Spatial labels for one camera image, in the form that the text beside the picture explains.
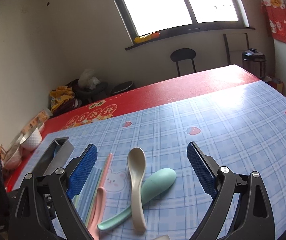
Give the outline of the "pink plastic spoon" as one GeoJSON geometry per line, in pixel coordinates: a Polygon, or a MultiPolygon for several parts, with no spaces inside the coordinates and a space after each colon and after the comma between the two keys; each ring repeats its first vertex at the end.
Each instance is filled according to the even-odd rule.
{"type": "Polygon", "coordinates": [[[88,224],[88,231],[94,240],[99,240],[100,231],[97,226],[100,224],[100,222],[102,222],[105,204],[106,204],[106,190],[104,187],[100,186],[97,189],[96,201],[94,206],[94,215],[91,222],[89,222],[88,224]]]}

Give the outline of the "pink chopstick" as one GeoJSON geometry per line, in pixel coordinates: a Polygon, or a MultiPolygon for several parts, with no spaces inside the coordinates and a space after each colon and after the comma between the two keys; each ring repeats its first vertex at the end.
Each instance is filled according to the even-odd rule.
{"type": "Polygon", "coordinates": [[[91,203],[91,207],[90,207],[90,210],[89,210],[89,214],[88,214],[88,219],[87,219],[87,223],[86,223],[86,226],[87,228],[90,227],[90,224],[92,223],[92,221],[94,220],[94,216],[95,216],[95,212],[96,212],[96,198],[97,198],[97,191],[98,191],[98,188],[101,186],[103,187],[104,186],[104,183],[105,183],[105,179],[106,179],[106,176],[108,174],[108,169],[110,167],[110,163],[112,161],[112,158],[113,158],[113,154],[110,153],[108,154],[107,158],[106,158],[106,161],[104,163],[104,167],[103,167],[103,170],[101,172],[101,175],[100,175],[100,179],[99,179],[99,182],[97,184],[97,187],[95,189],[95,193],[94,193],[94,197],[93,197],[93,201],[91,203]]]}

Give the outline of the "mint green plastic spoon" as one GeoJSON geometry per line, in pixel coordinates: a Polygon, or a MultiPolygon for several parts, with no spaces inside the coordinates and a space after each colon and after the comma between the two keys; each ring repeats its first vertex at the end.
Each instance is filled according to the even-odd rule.
{"type": "MultiPolygon", "coordinates": [[[[142,205],[145,205],[156,196],[167,191],[177,178],[176,172],[171,168],[162,168],[149,176],[141,187],[142,205]]],[[[102,221],[97,228],[100,231],[109,231],[122,224],[132,215],[132,207],[128,206],[122,212],[102,221]]]]}

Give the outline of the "stainless steel utensil tray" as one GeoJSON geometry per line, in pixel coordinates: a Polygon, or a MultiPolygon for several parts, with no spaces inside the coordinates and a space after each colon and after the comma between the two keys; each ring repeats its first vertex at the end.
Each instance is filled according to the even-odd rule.
{"type": "Polygon", "coordinates": [[[52,174],[57,168],[64,167],[73,151],[69,137],[54,139],[36,163],[32,174],[36,177],[52,174]]]}

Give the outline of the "glass bowl with plastic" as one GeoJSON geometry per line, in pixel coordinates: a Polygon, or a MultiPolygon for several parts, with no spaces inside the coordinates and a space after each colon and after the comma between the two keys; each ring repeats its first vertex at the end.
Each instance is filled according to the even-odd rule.
{"type": "Polygon", "coordinates": [[[6,157],[3,161],[3,168],[5,170],[16,169],[22,161],[22,148],[20,141],[22,140],[23,134],[19,133],[10,143],[8,150],[6,151],[6,157]]]}

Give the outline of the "light blue plastic spoon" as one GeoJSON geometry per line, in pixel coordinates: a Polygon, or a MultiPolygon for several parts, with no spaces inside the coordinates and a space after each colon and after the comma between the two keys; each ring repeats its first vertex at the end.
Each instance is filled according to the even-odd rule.
{"type": "Polygon", "coordinates": [[[60,145],[57,145],[54,149],[54,152],[53,152],[53,158],[55,158],[55,156],[57,155],[58,151],[60,150],[60,145]]]}

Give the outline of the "white textured ceramic bowl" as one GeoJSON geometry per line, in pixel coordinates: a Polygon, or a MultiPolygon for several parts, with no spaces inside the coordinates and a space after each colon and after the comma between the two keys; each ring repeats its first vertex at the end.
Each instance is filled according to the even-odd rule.
{"type": "Polygon", "coordinates": [[[20,146],[29,152],[34,151],[42,142],[42,136],[37,126],[30,129],[21,139],[20,146]]]}

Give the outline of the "blue plaid table mat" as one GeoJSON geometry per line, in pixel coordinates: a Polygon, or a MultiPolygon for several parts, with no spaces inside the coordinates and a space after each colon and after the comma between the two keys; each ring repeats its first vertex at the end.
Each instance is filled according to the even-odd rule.
{"type": "Polygon", "coordinates": [[[145,205],[143,235],[135,232],[128,219],[103,234],[103,239],[191,237],[211,203],[187,158],[192,141],[234,173],[258,171],[272,205],[276,236],[286,230],[286,97],[262,81],[51,133],[22,173],[31,172],[50,143],[62,137],[74,146],[73,157],[94,144],[98,168],[104,166],[108,154],[113,155],[105,183],[104,219],[131,202],[127,155],[132,148],[144,151],[147,177],[162,168],[177,174],[167,192],[145,205]]]}

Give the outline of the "yellow snack bag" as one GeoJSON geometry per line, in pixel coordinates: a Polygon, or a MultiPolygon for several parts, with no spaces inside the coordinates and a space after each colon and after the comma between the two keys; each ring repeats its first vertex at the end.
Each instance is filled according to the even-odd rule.
{"type": "Polygon", "coordinates": [[[50,92],[51,112],[54,113],[61,105],[73,99],[75,94],[71,87],[60,86],[50,92]]]}

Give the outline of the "black round floor scale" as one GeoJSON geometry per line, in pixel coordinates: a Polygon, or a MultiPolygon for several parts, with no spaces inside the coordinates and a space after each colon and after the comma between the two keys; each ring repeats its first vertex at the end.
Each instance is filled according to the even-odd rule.
{"type": "Polygon", "coordinates": [[[133,81],[126,81],[121,84],[116,85],[111,91],[110,94],[117,95],[130,90],[135,89],[135,84],[133,81]]]}

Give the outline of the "black rice cooker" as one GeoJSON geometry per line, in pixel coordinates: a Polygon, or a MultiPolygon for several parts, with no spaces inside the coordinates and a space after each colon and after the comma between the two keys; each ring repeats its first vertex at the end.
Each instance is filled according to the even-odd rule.
{"type": "Polygon", "coordinates": [[[266,56],[255,48],[242,52],[242,67],[259,79],[266,76],[266,56]]]}

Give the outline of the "black round stool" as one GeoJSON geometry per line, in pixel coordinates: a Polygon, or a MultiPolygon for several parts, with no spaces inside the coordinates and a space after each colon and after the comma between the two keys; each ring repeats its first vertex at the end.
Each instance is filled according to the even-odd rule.
{"type": "Polygon", "coordinates": [[[196,52],[190,48],[177,49],[170,55],[171,61],[176,64],[178,76],[181,76],[180,68],[179,68],[179,62],[184,61],[184,60],[190,60],[192,63],[193,72],[194,73],[196,72],[196,66],[195,66],[195,62],[194,62],[195,57],[196,57],[196,52]]]}

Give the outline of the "yellow orange item on sill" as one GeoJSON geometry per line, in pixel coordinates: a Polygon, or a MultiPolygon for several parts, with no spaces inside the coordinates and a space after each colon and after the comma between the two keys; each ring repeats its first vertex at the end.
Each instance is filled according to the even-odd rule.
{"type": "Polygon", "coordinates": [[[155,31],[155,32],[146,34],[146,35],[144,35],[144,36],[137,36],[137,37],[134,39],[134,43],[135,43],[135,44],[144,43],[144,42],[147,42],[147,41],[150,41],[150,40],[159,38],[159,36],[160,36],[160,33],[159,33],[158,31],[155,31]]]}

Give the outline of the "red hanging banner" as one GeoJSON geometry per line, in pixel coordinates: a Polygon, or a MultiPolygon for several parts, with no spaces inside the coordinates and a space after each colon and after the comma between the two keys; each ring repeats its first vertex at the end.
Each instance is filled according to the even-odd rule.
{"type": "Polygon", "coordinates": [[[275,40],[286,44],[286,4],[284,0],[261,0],[267,28],[275,40]]]}

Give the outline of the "window with dark frame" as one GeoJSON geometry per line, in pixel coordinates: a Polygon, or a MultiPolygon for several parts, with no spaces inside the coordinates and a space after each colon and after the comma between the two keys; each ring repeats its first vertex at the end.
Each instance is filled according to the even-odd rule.
{"type": "Polygon", "coordinates": [[[212,30],[250,29],[242,0],[114,0],[131,39],[127,50],[175,36],[212,30]],[[135,44],[137,36],[159,38],[135,44]]]}

